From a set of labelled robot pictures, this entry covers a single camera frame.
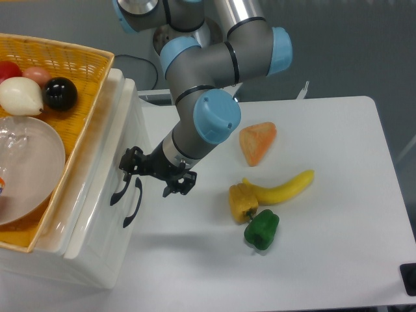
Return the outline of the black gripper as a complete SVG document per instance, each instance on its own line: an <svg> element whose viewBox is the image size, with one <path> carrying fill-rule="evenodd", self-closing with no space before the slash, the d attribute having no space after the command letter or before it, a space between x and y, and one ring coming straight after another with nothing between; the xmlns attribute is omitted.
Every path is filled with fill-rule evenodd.
<svg viewBox="0 0 416 312"><path fill-rule="evenodd" d="M197 173L186 169L184 164L173 165L164 154L162 142L146 157L137 146L127 148L118 168L123 172L123 181L130 180L133 175L166 181L163 198L177 193L187 195L196 185Z"/></svg>

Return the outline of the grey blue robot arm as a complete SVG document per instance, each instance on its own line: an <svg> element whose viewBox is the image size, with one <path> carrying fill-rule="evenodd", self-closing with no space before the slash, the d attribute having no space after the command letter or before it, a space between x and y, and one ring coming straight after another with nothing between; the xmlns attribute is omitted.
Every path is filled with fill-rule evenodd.
<svg viewBox="0 0 416 312"><path fill-rule="evenodd" d="M239 104L225 87L286 70L293 59L285 29L271 27L257 1L216 1L223 42L203 47L194 32L205 23L203 1L115 1L127 32L167 25L177 32L160 52L160 63L179 121L149 154L127 149L120 161L125 184L141 177L166 183L163 194L187 194L196 183L192 168L228 139L241 120Z"/></svg>

